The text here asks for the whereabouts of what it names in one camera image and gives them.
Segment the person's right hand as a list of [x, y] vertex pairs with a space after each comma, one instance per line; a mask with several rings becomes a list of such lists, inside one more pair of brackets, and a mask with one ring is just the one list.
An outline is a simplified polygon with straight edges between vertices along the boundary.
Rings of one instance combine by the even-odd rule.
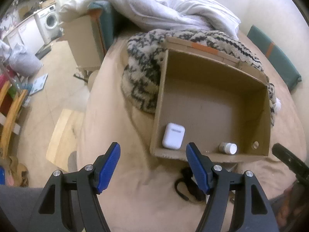
[[305, 187], [294, 183], [283, 192], [283, 202], [276, 214], [277, 225], [283, 228], [288, 224], [288, 218], [298, 215], [305, 205]]

